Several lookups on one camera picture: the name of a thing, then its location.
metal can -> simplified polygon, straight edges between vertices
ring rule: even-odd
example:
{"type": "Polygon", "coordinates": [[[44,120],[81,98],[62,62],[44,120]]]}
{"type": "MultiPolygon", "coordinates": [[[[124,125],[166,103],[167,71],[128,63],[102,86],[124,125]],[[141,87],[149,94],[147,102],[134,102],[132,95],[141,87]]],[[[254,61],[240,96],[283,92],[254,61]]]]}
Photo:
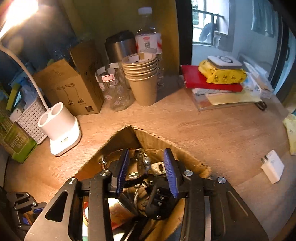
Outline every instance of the metal can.
{"type": "MultiPolygon", "coordinates": [[[[118,199],[108,198],[108,203],[112,230],[138,215],[137,210],[124,194],[121,194],[118,199]]],[[[83,207],[83,222],[87,225],[87,221],[88,202],[85,202],[83,207]]]]}

wooden desk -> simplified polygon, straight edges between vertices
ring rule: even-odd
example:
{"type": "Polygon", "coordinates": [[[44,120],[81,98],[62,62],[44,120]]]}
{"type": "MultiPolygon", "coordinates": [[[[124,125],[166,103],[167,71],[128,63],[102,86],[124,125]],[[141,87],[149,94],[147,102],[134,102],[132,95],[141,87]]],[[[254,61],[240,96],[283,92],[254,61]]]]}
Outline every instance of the wooden desk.
{"type": "Polygon", "coordinates": [[[5,186],[48,202],[116,130],[132,124],[176,143],[209,165],[213,176],[228,179],[272,240],[296,206],[296,156],[282,123],[287,111],[276,97],[266,103],[264,112],[254,104],[198,112],[181,89],[149,107],[133,103],[113,112],[104,106],[100,114],[78,116],[82,139],[63,156],[52,156],[46,139],[25,163],[10,162],[5,186]],[[260,168],[260,158],[272,149],[285,165],[276,184],[260,168]]]}

yellow package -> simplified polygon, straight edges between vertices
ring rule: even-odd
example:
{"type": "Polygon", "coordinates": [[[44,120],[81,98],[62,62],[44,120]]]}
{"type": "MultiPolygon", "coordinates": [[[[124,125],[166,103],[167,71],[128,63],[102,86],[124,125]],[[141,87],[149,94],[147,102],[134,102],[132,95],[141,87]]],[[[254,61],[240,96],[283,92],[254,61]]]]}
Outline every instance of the yellow package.
{"type": "Polygon", "coordinates": [[[296,155],[296,116],[289,114],[283,123],[287,129],[291,155],[296,155]]]}
{"type": "Polygon", "coordinates": [[[200,62],[198,70],[207,78],[207,83],[213,84],[242,83],[247,77],[243,69],[217,69],[207,60],[200,62]]]}

red book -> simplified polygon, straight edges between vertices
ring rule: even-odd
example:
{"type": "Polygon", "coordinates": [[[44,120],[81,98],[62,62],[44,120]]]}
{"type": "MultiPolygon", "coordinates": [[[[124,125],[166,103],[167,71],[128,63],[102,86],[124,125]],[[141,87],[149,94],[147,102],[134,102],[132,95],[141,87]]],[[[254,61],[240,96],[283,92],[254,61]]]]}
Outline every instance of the red book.
{"type": "Polygon", "coordinates": [[[201,88],[201,89],[214,89],[214,90],[228,90],[241,92],[242,85],[237,84],[209,84],[206,77],[199,72],[198,66],[194,65],[181,65],[181,69],[184,75],[185,84],[187,88],[201,88]]]}

paper cup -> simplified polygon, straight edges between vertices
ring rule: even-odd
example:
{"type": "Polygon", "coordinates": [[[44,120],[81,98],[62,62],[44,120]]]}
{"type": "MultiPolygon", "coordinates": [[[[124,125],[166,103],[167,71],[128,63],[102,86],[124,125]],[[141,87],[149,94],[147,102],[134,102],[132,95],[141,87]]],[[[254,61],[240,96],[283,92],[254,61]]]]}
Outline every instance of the paper cup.
{"type": "Polygon", "coordinates": [[[151,65],[148,65],[148,66],[145,66],[145,67],[126,67],[126,66],[123,66],[123,70],[124,71],[128,71],[128,72],[133,72],[133,71],[141,71],[141,72],[148,72],[152,69],[154,69],[155,67],[157,66],[157,61],[155,61],[153,64],[151,65]]]}
{"type": "Polygon", "coordinates": [[[126,76],[136,101],[141,106],[153,105],[156,101],[157,74],[148,78],[134,80],[126,76]]]}
{"type": "Polygon", "coordinates": [[[123,66],[148,66],[157,61],[157,57],[153,53],[136,53],[126,56],[122,59],[123,66]]]}
{"type": "Polygon", "coordinates": [[[124,71],[124,73],[129,78],[131,78],[131,79],[137,79],[137,80],[148,78],[148,77],[154,75],[156,72],[157,72],[157,66],[154,69],[152,69],[152,70],[150,70],[148,72],[144,72],[144,73],[141,73],[141,72],[126,72],[126,71],[124,71]]]}

